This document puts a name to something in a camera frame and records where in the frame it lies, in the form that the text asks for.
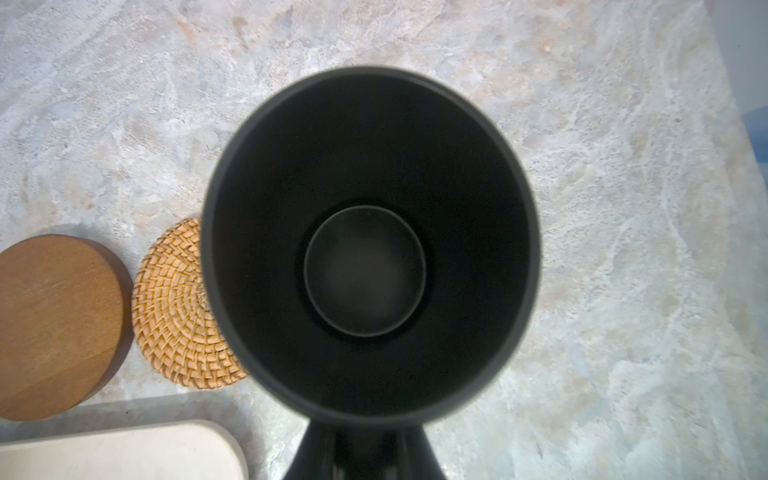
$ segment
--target wicker coaster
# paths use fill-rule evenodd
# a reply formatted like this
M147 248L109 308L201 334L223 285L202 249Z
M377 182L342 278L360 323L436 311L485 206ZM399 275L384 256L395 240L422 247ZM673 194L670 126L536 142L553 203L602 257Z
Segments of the wicker coaster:
M246 377L208 309L200 273L200 223L177 223L150 248L136 275L136 341L152 366L183 386L215 389Z

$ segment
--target stone surface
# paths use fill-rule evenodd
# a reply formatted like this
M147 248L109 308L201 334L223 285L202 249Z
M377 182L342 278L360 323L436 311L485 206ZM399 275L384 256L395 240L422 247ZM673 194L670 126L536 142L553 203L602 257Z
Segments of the stone surface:
M282 86L357 64L445 82L517 151L544 243L516 356L428 428L448 477L768 478L768 201L700 0L8 0L0 38L0 248L69 233L132 272ZM190 418L258 479L306 424L134 346L84 405L0 439Z

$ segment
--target wooden coaster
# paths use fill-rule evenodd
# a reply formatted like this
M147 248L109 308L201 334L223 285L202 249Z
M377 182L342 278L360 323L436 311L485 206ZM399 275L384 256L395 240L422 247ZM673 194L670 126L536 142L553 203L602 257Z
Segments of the wooden coaster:
M131 276L106 247L66 235L0 253L0 417L63 412L97 392L131 345Z
M136 275L132 315L141 352L158 372L184 386L215 389L246 373L208 309L199 241L195 219L157 239Z

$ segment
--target cup rim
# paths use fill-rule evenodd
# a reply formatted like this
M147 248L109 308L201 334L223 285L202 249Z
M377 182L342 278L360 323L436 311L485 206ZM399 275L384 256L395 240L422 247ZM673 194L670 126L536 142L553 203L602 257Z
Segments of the cup rim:
M482 367L481 371L456 391L436 403L413 409L409 412L401 412L393 415L360 415L340 412L322 406L294 392L264 368L257 356L251 353L250 349L248 349L237 334L230 321L230 316L228 315L223 302L222 293L219 289L218 282L216 281L214 252L210 247L213 243L213 232L210 228L207 228L208 225L214 223L214 213L217 208L217 201L226 177L226 172L229 170L229 166L233 163L237 152L242 148L243 143L246 141L251 131L257 128L259 123L279 108L283 102L300 92L305 91L307 88L311 88L324 81L354 76L380 76L406 81L440 95L445 100L464 111L482 128L507 161L510 173L515 178L515 183L520 190L525 209L525 217L528 221L528 243L530 246L529 256L531 263L528 268L528 277L525 280L525 289L520 308L515 314L515 321L507 338L505 338L493 357ZM221 154L221 158L214 170L206 192L200 229L200 261L202 264L203 282L208 296L209 307L214 318L217 319L219 330L224 335L227 344L234 351L235 356L239 359L243 367L245 367L246 371L253 375L267 392L294 411L319 422L338 426L395 429L420 425L449 414L478 395L501 372L507 361L510 360L518 344L521 342L528 326L528 319L533 310L538 289L539 270L541 267L541 244L538 215L534 204L533 193L525 178L522 166L519 164L517 157L512 152L512 149L509 147L506 140L502 137L502 134L495 128L493 123L490 122L479 109L477 109L477 107L446 86L426 78L421 74L391 67L359 66L323 71L299 80L278 91L271 98L268 98L243 122Z

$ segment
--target black ceramic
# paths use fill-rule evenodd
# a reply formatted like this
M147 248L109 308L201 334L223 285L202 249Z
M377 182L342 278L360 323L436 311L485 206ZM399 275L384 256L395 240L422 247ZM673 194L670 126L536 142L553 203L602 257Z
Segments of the black ceramic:
M444 478L421 424L506 363L539 255L502 136L449 89L389 68L324 72L265 102L224 151L203 212L219 327L313 420L290 480Z

